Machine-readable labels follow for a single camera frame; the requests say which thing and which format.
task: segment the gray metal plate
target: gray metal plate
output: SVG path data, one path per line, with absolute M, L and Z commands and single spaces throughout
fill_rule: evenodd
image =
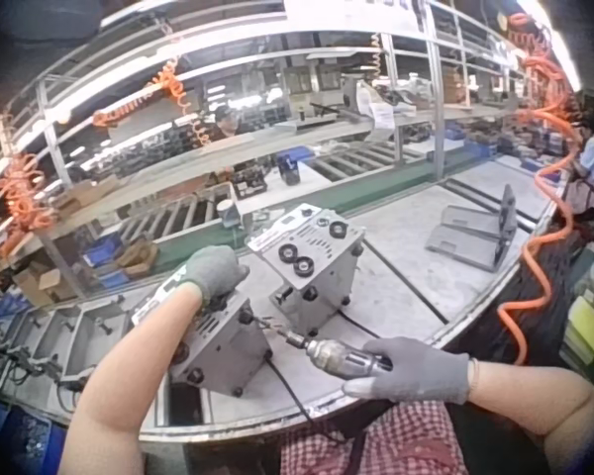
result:
M 502 200 L 504 187 L 511 185 L 517 198 L 517 209 L 535 221 L 542 216 L 550 201 L 537 188 L 532 177 L 493 161 L 458 173 L 452 179 L 500 201 Z
M 480 210 L 473 203 L 434 186 L 352 218 L 367 229 L 365 240 L 380 252 L 449 321 L 459 317 L 517 257 L 528 235 L 518 230 L 496 274 L 425 249 L 448 205 Z

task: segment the orange coiled air hose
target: orange coiled air hose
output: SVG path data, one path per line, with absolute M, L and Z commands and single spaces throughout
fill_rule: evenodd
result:
M 7 240 L 0 247 L 3 257 L 18 245 L 26 232 L 48 228 L 53 224 L 52 210 L 40 206 L 35 200 L 35 195 L 44 186 L 44 174 L 36 170 L 35 159 L 32 154 L 11 157 L 4 178 L 0 179 L 0 188 L 5 191 L 9 214 L 13 217 Z
M 186 116 L 191 104 L 186 100 L 187 93 L 185 92 L 185 86 L 176 77 L 176 67 L 178 67 L 178 57 L 170 59 L 158 75 L 146 84 L 145 88 L 160 85 L 161 89 L 171 94 L 176 104 L 182 109 L 183 116 Z M 95 127 L 110 127 L 139 109 L 152 95 L 153 93 L 150 92 L 110 112 L 96 111 L 92 115 L 92 125 Z M 196 136 L 196 140 L 201 145 L 204 146 L 211 143 L 209 136 L 206 134 L 206 129 L 202 127 L 202 122 L 195 120 L 192 123 L 192 130 Z
M 510 25 L 515 28 L 520 28 L 526 26 L 530 21 L 531 19 L 527 15 L 518 14 L 510 18 Z M 513 335 L 519 349 L 515 364 L 522 365 L 526 362 L 528 356 L 528 343 L 526 342 L 524 333 L 519 328 L 510 312 L 540 309 L 550 301 L 552 298 L 552 288 L 544 270 L 536 261 L 537 255 L 543 244 L 566 239 L 572 232 L 574 225 L 572 210 L 562 199 L 556 196 L 554 189 L 545 184 L 544 176 L 561 170 L 570 164 L 579 152 L 578 145 L 580 143 L 580 138 L 567 121 L 557 116 L 563 114 L 562 106 L 568 100 L 569 86 L 561 68 L 547 59 L 550 53 L 550 47 L 546 35 L 543 32 L 538 36 L 534 34 L 509 32 L 509 38 L 518 47 L 524 48 L 530 54 L 530 56 L 524 60 L 524 66 L 532 68 L 538 74 L 545 76 L 548 80 L 548 89 L 551 89 L 552 84 L 556 86 L 555 94 L 546 95 L 548 104 L 545 107 L 534 111 L 528 110 L 521 112 L 519 113 L 520 118 L 525 120 L 538 119 L 546 121 L 558 129 L 571 143 L 570 153 L 567 157 L 558 163 L 539 170 L 535 174 L 535 183 L 537 184 L 537 187 L 556 204 L 565 218 L 565 226 L 560 231 L 543 236 L 531 237 L 522 249 L 522 257 L 524 258 L 526 265 L 528 265 L 533 274 L 535 274 L 535 277 L 542 286 L 544 294 L 534 300 L 507 302 L 500 305 L 497 309 L 500 320 Z

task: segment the black screw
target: black screw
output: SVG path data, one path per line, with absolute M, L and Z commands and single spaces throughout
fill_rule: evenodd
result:
M 189 381 L 191 384 L 202 384 L 204 380 L 205 374 L 200 368 L 192 369 L 191 373 L 189 373 L 189 376 L 187 376 L 187 381 Z

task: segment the yellow item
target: yellow item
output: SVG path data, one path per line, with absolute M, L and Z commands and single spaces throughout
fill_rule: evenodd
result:
M 583 297 L 570 307 L 570 324 L 594 351 L 594 309 Z

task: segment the white paper sign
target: white paper sign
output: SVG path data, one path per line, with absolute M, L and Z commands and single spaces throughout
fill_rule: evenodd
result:
M 411 0 L 284 0 L 288 20 L 313 30 L 418 33 Z

